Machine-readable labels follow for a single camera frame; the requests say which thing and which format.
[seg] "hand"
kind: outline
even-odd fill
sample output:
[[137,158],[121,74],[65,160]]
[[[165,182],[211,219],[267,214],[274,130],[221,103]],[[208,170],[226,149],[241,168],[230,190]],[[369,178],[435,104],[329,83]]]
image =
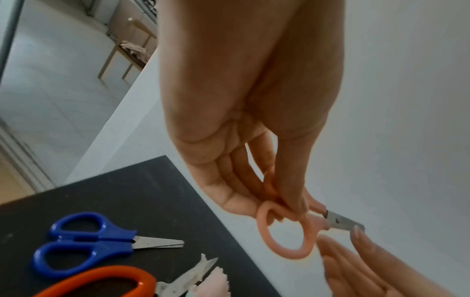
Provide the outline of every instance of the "hand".
[[320,235],[317,245],[333,297],[452,297],[401,260],[373,243],[359,228],[351,232],[359,256]]
[[254,217],[269,198],[246,144],[261,172],[275,165],[286,204],[307,211],[305,172],[341,84],[343,27],[342,0],[159,1],[168,133],[226,211]]

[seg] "scissors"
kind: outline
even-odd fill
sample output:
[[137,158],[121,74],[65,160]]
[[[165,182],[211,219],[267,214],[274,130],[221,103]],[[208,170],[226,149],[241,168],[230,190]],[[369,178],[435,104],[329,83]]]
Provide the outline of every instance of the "scissors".
[[137,287],[122,297],[179,297],[201,281],[211,270],[218,258],[208,260],[201,254],[201,260],[170,284],[157,282],[148,272],[131,266],[105,266],[95,268],[67,278],[38,293],[34,297],[60,297],[86,284],[112,277],[134,280]]
[[[287,259],[303,259],[307,257],[312,252],[313,246],[317,240],[317,235],[321,230],[334,228],[351,231],[354,226],[358,226],[363,231],[365,230],[364,225],[327,210],[327,207],[324,204],[316,201],[307,193],[307,191],[304,192],[304,196],[307,197],[308,209],[321,214],[323,217],[310,213],[298,214],[278,203],[281,202],[281,197],[274,185],[274,168],[271,168],[266,172],[263,184],[264,189],[271,197],[273,197],[273,200],[263,202],[258,208],[256,213],[258,231],[269,249],[281,257]],[[270,211],[275,212],[280,217],[300,223],[304,232],[304,240],[298,249],[285,248],[278,244],[271,236],[268,229],[268,213]]]
[[[62,226],[71,221],[92,219],[99,223],[96,232],[63,230]],[[46,243],[36,250],[33,266],[42,275],[49,278],[65,278],[85,271],[106,258],[118,255],[130,255],[136,249],[182,248],[184,241],[154,237],[136,236],[137,231],[124,230],[104,215],[96,212],[80,212],[68,215],[55,222],[49,234],[56,241]],[[88,251],[90,256],[82,264],[68,270],[52,269],[46,262],[46,254],[51,251]]]

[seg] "scissor blade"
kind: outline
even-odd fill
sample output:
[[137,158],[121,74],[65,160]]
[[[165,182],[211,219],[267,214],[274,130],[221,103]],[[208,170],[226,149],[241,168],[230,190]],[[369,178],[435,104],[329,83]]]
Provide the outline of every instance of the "scissor blade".
[[159,297],[179,297],[189,290],[197,282],[201,281],[204,275],[211,270],[218,258],[207,260],[204,254],[201,254],[201,260],[193,268],[182,274],[171,284],[157,283],[155,293]]
[[352,231],[354,226],[358,226],[363,231],[366,229],[363,224],[348,219],[347,217],[343,217],[342,215],[330,210],[328,210],[325,217],[328,220],[330,228]]
[[137,249],[165,249],[165,248],[182,248],[185,242],[183,240],[155,238],[155,237],[134,237],[132,248]]

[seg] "black tabletop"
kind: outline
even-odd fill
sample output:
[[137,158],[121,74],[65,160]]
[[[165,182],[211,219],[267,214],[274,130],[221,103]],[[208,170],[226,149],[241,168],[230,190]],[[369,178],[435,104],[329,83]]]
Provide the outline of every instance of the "black tabletop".
[[[219,258],[216,266],[227,274],[232,296],[279,296],[166,156],[0,206],[0,296],[32,296],[55,283],[34,272],[33,253],[50,241],[47,233],[54,222],[81,211],[104,214],[137,235],[185,241],[181,249],[136,250],[100,266],[134,266],[172,282],[205,253],[208,259]],[[71,228],[90,227],[89,222],[76,225]],[[54,268],[70,268],[86,257],[52,254],[47,260]],[[116,297],[133,286],[132,281],[109,279],[68,296]]]

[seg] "blue scissor handle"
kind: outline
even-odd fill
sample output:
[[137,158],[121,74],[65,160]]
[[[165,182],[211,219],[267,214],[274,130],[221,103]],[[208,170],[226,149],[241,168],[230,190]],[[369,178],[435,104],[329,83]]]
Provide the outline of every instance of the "blue scissor handle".
[[[93,219],[100,225],[100,229],[96,232],[87,231],[69,231],[63,230],[62,226],[68,222],[79,219]],[[50,235],[53,238],[73,239],[73,240],[111,240],[111,241],[129,241],[136,236],[137,231],[125,230],[117,227],[107,217],[96,212],[79,212],[68,215],[55,222],[50,228]]]
[[[51,251],[89,251],[90,257],[82,264],[67,269],[52,269],[46,262],[46,254]],[[48,278],[65,278],[85,271],[103,259],[132,254],[132,243],[116,241],[76,242],[58,240],[49,242],[34,253],[33,265],[37,272]]]

